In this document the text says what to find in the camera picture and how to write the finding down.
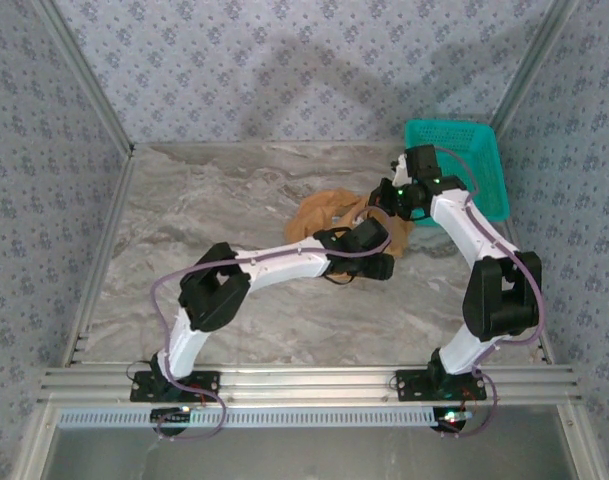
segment brown paper bag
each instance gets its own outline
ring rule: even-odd
[[[299,242],[319,230],[332,227],[354,228],[357,225],[354,223],[356,215],[366,208],[367,203],[368,195],[360,197],[343,188],[324,190],[306,197],[300,203],[295,217],[284,228],[286,241]],[[391,218],[383,212],[374,210],[366,212],[362,217],[375,217],[382,225],[392,229],[393,238],[384,250],[385,253],[398,258],[404,254],[404,249],[408,246],[408,236],[413,229],[412,222],[405,222],[397,216]]]

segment teal plastic basket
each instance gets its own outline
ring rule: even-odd
[[[503,222],[510,214],[504,172],[497,149],[495,132],[488,125],[450,120],[410,120],[406,123],[406,148],[433,144],[457,153],[475,175],[480,192],[475,205],[490,222]],[[473,182],[460,163],[448,153],[437,152],[437,163],[444,175],[457,175],[467,188]],[[423,211],[413,213],[423,216]],[[437,226],[430,218],[418,225]]]

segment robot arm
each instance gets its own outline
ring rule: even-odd
[[[465,325],[432,360],[442,376],[471,372],[478,358],[495,343],[519,335],[538,322],[530,285],[499,245],[525,264],[538,286],[540,259],[533,252],[520,252],[493,228],[475,204],[467,205],[469,192],[459,178],[442,175],[432,145],[407,150],[392,166],[393,181],[382,179],[369,203],[405,220],[413,220],[413,212],[422,210],[422,218],[430,216],[444,228],[471,268],[462,307]],[[471,216],[490,233],[492,241]],[[504,284],[510,287],[505,290]]]
[[[197,265],[233,259],[240,263],[199,270],[180,281],[180,308],[168,352],[172,377],[183,378],[192,372],[195,358],[211,332],[231,322],[246,296],[260,288],[296,278],[341,273],[376,280],[391,277],[394,262],[388,254],[342,258],[322,253],[367,252],[382,245],[388,232],[377,220],[368,218],[339,236],[341,230],[344,229],[323,230],[295,244],[259,251],[233,251],[228,243],[214,245]],[[263,260],[245,262],[258,257]],[[163,355],[166,352],[159,351],[152,363],[157,373],[169,379]]]

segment blue floral wallpaper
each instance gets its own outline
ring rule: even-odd
[[[135,143],[489,121],[551,0],[57,0]]]
[[[609,467],[609,0],[580,3],[500,147],[556,356],[578,365]]]
[[[123,155],[29,0],[0,0],[0,479],[61,361]]]

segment gray marble surface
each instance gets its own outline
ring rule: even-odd
[[[82,353],[88,362],[149,359],[162,347],[149,303],[158,277],[194,264],[215,242],[262,249],[285,242],[300,201],[323,189],[370,192],[401,145],[223,144],[136,150],[117,240]],[[298,279],[251,294],[211,335],[201,363],[420,363],[462,325],[469,269],[440,228],[418,227],[386,282],[335,286]],[[160,289],[169,322],[178,282]],[[503,348],[490,363],[537,361]]]

